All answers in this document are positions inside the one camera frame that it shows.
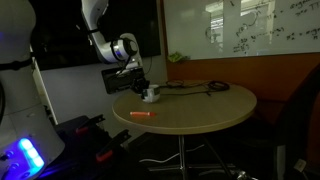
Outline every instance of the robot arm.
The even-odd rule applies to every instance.
[[[139,47],[132,34],[106,42],[98,29],[98,20],[108,8],[109,0],[82,0],[82,15],[90,33],[90,40],[103,63],[125,62],[126,69],[142,67]]]

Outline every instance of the table base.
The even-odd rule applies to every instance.
[[[188,180],[188,169],[210,169],[209,171],[200,173],[200,175],[205,175],[212,172],[225,173],[229,179],[232,179],[231,169],[236,169],[233,164],[226,164],[222,161],[215,149],[210,145],[208,140],[202,136],[205,144],[209,147],[211,152],[218,159],[219,164],[188,164],[186,158],[185,142],[184,135],[179,135],[179,157],[180,164],[177,165],[168,165],[168,166],[159,166],[159,167],[150,167],[148,168],[151,172],[163,172],[163,171],[176,171],[180,170],[182,173],[183,180]]]

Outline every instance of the wooden tabletop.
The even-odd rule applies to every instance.
[[[257,100],[255,95],[237,85],[220,92],[205,91],[204,87],[187,89],[161,88],[161,97],[155,103],[145,103],[132,91],[120,96],[113,104],[115,117],[128,127],[141,131],[187,135],[225,129],[250,117]],[[155,116],[131,116],[130,112],[154,112]]]

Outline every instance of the table leg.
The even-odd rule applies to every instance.
[[[184,145],[184,136],[179,135],[179,153],[180,153],[180,170],[182,173],[183,180],[188,180],[188,171],[186,163],[186,150]]]

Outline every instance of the white robot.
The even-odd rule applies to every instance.
[[[105,42],[97,30],[108,0],[82,0],[83,18],[102,62],[123,61],[118,74],[142,68],[132,34]],[[63,151],[32,76],[30,36],[36,17],[28,0],[0,0],[0,178],[35,179]]]

